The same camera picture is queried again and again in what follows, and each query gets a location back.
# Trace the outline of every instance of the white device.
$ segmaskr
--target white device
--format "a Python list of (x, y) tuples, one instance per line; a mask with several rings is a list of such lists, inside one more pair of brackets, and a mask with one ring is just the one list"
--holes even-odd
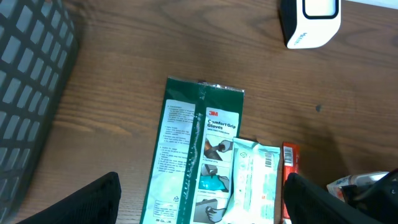
[(279, 12), (287, 48), (321, 47), (340, 28), (341, 0), (281, 0)]

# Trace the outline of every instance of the gray plastic basket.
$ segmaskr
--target gray plastic basket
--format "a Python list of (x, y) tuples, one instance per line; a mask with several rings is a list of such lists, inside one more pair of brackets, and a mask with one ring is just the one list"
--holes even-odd
[(0, 223), (24, 199), (77, 52), (61, 0), (0, 2)]

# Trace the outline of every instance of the wooden table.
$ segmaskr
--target wooden table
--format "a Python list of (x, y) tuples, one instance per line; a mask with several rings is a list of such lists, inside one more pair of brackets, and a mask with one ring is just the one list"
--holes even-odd
[(116, 171), (118, 223), (139, 223), (169, 75), (245, 89), (241, 136), (301, 145), (322, 187), (398, 165), (396, 10), (343, 1), (329, 43), (288, 50), (276, 0), (67, 5), (81, 49), (16, 221)]

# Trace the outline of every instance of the barcode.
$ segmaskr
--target barcode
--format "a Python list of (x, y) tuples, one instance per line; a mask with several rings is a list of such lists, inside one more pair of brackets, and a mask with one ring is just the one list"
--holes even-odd
[(266, 167), (272, 168), (272, 154), (266, 153)]
[(284, 147), (285, 166), (293, 166), (293, 149)]

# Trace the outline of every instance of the red box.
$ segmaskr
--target red box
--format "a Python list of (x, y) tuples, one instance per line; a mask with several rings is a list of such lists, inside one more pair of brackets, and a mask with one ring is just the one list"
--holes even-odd
[[(283, 185), (285, 185), (285, 181), (290, 173), (299, 172), (299, 154), (300, 147), (296, 144), (284, 142), (283, 143), (284, 150), (284, 181)], [(282, 198), (282, 223), (291, 223), (289, 214), (287, 213), (285, 202)]]

